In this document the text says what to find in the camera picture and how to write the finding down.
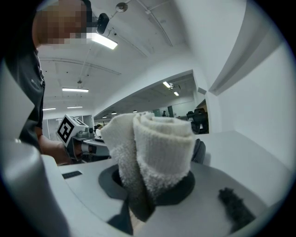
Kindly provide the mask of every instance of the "black cloth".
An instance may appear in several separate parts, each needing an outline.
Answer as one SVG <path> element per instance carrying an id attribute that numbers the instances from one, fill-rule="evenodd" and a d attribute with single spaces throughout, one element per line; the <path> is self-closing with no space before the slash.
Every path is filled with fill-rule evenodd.
<path id="1" fill-rule="evenodd" d="M 34 104 L 34 109 L 22 129 L 19 139 L 41 151 L 35 126 L 42 128 L 45 82 L 37 56 L 38 51 L 32 38 L 35 15 L 36 12 L 20 27 L 17 37 L 14 39 L 14 47 L 8 50 L 5 61 L 15 81 Z"/>

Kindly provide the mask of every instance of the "fluorescent light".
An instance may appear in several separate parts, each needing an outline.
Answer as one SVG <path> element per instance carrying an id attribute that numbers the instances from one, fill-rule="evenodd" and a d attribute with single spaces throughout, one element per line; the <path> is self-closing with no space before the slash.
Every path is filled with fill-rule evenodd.
<path id="1" fill-rule="evenodd" d="M 170 84 L 168 84 L 166 81 L 163 82 L 162 84 L 164 84 L 167 88 L 171 88 Z"/>
<path id="2" fill-rule="evenodd" d="M 56 109 L 56 108 L 43 109 L 43 111 L 45 111 L 45 110 L 54 110 L 54 109 Z"/>
<path id="3" fill-rule="evenodd" d="M 88 89 L 63 88 L 63 91 L 88 92 Z"/>
<path id="4" fill-rule="evenodd" d="M 97 33 L 88 33 L 87 38 L 90 38 L 92 41 L 102 44 L 112 50 L 118 45 L 115 41 Z"/>
<path id="5" fill-rule="evenodd" d="M 76 108 L 82 108 L 82 106 L 67 107 L 67 109 L 76 109 Z"/>

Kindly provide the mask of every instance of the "white towel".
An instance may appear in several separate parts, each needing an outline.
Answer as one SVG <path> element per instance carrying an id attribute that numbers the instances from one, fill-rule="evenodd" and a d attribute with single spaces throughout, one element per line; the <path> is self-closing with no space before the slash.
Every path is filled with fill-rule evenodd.
<path id="1" fill-rule="evenodd" d="M 195 140 L 191 124 L 177 118 L 136 115 L 137 162 L 149 197 L 157 198 L 190 170 Z"/>
<path id="2" fill-rule="evenodd" d="M 189 122 L 152 113 L 122 114 L 101 134 L 118 163 L 130 204 L 148 206 L 147 198 L 153 201 L 190 170 L 195 140 Z"/>
<path id="3" fill-rule="evenodd" d="M 145 221 L 151 211 L 147 205 L 146 189 L 136 161 L 136 144 L 133 130 L 134 113 L 121 114 L 101 129 L 101 135 L 110 155 L 119 167 L 119 175 L 129 194 L 129 206 L 137 217 Z"/>

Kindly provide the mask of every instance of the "person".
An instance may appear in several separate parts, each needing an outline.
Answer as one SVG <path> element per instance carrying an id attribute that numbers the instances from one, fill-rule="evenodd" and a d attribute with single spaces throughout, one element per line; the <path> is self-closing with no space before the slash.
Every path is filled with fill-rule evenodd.
<path id="1" fill-rule="evenodd" d="M 96 130 L 96 135 L 99 137 L 99 138 L 102 138 L 102 135 L 101 135 L 101 129 L 102 129 L 102 125 L 101 124 L 98 124 L 98 129 Z"/>
<path id="2" fill-rule="evenodd" d="M 42 132 L 45 79 L 37 49 L 43 44 L 62 44 L 64 39 L 85 32 L 91 14 L 89 0 L 59 0 L 55 5 L 34 11 L 5 56 L 13 78 L 34 104 L 19 139 L 35 146 L 41 154 L 52 156 L 57 164 L 72 162 L 63 143 L 50 141 Z M 81 144 L 74 151 L 79 156 Z"/>

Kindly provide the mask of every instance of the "office chair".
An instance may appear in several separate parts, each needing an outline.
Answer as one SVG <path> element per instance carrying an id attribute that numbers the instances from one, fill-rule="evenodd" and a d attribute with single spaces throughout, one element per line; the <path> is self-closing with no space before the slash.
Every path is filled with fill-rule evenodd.
<path id="1" fill-rule="evenodd" d="M 192 118 L 193 118 L 193 122 L 196 124 L 197 127 L 200 128 L 200 125 L 203 126 L 202 129 L 199 129 L 198 131 L 199 134 L 204 134 L 209 131 L 208 113 L 206 112 L 200 113 L 200 114 L 194 113 Z"/>

